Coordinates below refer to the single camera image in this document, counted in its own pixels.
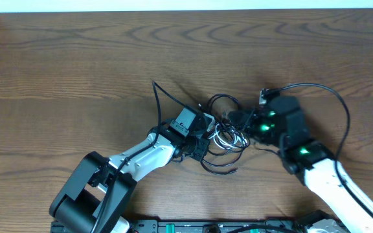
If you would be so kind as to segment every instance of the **green light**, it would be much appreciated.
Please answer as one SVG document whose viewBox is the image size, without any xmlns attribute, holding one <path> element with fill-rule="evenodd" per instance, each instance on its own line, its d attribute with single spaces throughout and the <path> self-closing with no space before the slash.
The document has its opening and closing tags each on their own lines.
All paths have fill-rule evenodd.
<svg viewBox="0 0 373 233">
<path fill-rule="evenodd" d="M 270 129 L 270 126 L 262 125 L 261 129 L 262 129 L 262 131 L 267 131 L 267 130 Z"/>
<path fill-rule="evenodd" d="M 306 148 L 301 148 L 300 149 L 300 153 L 302 154 L 302 155 L 304 155 L 304 154 L 307 154 L 307 153 L 310 153 L 308 150 L 306 150 Z"/>
</svg>

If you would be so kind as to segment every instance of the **black and white robotic arm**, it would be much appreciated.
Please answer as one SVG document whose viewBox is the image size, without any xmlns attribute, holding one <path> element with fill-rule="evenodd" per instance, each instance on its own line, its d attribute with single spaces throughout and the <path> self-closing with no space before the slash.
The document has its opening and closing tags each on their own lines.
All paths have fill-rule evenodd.
<svg viewBox="0 0 373 233">
<path fill-rule="evenodd" d="M 257 111 L 230 112 L 230 120 L 245 122 L 245 130 L 259 143 L 280 148 L 285 169 L 323 199 L 350 232 L 373 233 L 373 202 L 339 162 L 335 170 L 334 155 L 310 136 L 296 98 L 275 93 L 264 96 L 260 103 Z M 95 151 L 86 155 L 51 204 L 50 215 L 76 233 L 126 233 L 130 224 L 122 214 L 137 182 L 185 155 L 202 163 L 210 144 L 204 135 L 213 126 L 213 116 L 185 106 L 176 119 L 151 129 L 143 142 L 125 152 L 110 158 Z M 103 201 L 85 189 L 87 184 L 106 193 Z M 304 231 L 331 232 L 324 229 L 329 226 L 322 221 L 326 219 Z"/>
</svg>

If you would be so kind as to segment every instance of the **table surface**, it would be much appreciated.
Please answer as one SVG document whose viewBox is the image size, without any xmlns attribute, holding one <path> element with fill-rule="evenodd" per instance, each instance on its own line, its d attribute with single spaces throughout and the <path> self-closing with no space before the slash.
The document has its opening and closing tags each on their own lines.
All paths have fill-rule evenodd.
<svg viewBox="0 0 373 233">
<path fill-rule="evenodd" d="M 227 93 L 251 107 L 261 88 L 296 82 L 333 87 L 352 114 L 341 161 L 373 200 L 373 10 L 0 14 L 0 232 L 48 232 L 49 205 L 84 155 L 145 138 L 157 121 L 151 80 L 194 105 Z M 334 150 L 346 122 L 337 99 L 314 88 L 287 94 Z M 163 116 L 175 117 L 181 108 L 160 96 Z M 193 160 L 159 168 L 126 215 L 331 212 L 272 154 L 249 148 L 236 165 L 226 176 Z"/>
</svg>

